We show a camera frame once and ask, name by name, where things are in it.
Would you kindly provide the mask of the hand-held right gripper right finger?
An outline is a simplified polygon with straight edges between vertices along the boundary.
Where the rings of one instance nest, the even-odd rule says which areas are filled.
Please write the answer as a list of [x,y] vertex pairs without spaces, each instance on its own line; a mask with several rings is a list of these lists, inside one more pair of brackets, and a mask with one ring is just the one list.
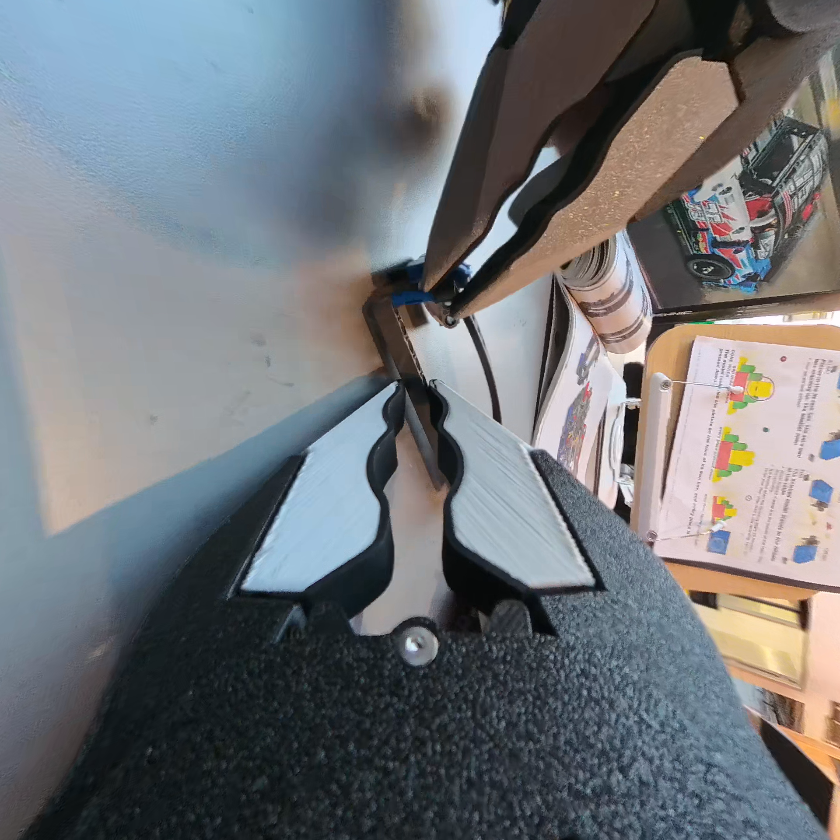
[[479,613],[505,601],[544,614],[550,595],[603,588],[565,516],[538,453],[441,380],[427,385],[437,467],[448,483],[443,571],[449,589]]

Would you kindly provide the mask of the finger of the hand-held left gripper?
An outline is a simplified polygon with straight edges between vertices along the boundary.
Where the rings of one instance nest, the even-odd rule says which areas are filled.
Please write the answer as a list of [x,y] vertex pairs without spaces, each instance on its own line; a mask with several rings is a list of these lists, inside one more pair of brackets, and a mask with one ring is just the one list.
[[487,236],[552,126],[584,100],[654,1],[515,1],[479,74],[427,241],[434,289]]
[[734,113],[723,61],[676,56],[653,75],[621,80],[573,151],[532,178],[512,210],[516,232],[478,268],[448,313],[464,319],[624,229]]

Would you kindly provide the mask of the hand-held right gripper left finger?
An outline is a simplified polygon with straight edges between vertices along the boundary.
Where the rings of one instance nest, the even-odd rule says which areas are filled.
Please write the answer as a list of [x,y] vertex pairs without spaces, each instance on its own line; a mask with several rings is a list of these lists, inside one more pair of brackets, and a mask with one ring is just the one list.
[[288,461],[288,483],[232,595],[361,614],[385,592],[395,558],[385,487],[397,468],[405,402],[403,384],[386,385]]

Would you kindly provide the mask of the black panel toy brick assembly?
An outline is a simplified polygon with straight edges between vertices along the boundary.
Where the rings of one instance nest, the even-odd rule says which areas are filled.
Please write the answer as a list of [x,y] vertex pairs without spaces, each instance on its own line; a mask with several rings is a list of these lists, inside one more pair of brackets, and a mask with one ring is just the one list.
[[[474,316],[455,318],[450,311],[452,300],[470,283],[469,266],[459,264],[452,269],[444,278],[442,288],[438,291],[422,289],[424,270],[425,256],[422,255],[417,259],[405,260],[390,266],[372,276],[373,288],[362,307],[362,314],[386,373],[403,383],[392,357],[392,305],[402,308],[403,319],[414,327],[426,324],[431,315],[441,316],[443,325],[448,329],[454,329],[463,323],[485,375],[491,415],[496,422],[501,423],[501,403],[497,381],[478,321]],[[413,409],[406,395],[405,418],[410,431],[412,414]]]

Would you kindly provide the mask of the grey desk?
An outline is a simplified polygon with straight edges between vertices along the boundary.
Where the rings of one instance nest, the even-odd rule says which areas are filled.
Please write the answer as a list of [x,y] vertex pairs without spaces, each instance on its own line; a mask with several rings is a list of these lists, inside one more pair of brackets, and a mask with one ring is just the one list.
[[375,389],[501,2],[2,2],[2,838],[166,582]]

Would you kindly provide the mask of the black printed box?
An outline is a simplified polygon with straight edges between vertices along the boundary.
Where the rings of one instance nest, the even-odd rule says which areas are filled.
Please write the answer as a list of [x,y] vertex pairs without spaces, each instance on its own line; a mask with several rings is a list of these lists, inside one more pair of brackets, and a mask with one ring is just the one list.
[[838,298],[838,132],[787,109],[740,156],[630,226],[662,319]]

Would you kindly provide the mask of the open building instruction booklet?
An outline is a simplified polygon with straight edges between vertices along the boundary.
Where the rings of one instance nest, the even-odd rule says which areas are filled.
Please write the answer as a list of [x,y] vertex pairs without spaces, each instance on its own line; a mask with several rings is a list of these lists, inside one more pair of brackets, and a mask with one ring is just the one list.
[[652,321],[646,275],[625,229],[551,278],[532,446],[584,484],[617,383],[610,355],[643,347]]

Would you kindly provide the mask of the printed instruction sheet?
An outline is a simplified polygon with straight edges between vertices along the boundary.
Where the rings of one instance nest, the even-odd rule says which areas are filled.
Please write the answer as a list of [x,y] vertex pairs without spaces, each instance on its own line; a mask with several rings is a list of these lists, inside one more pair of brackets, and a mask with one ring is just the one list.
[[838,350],[696,338],[656,552],[838,592],[838,376]]

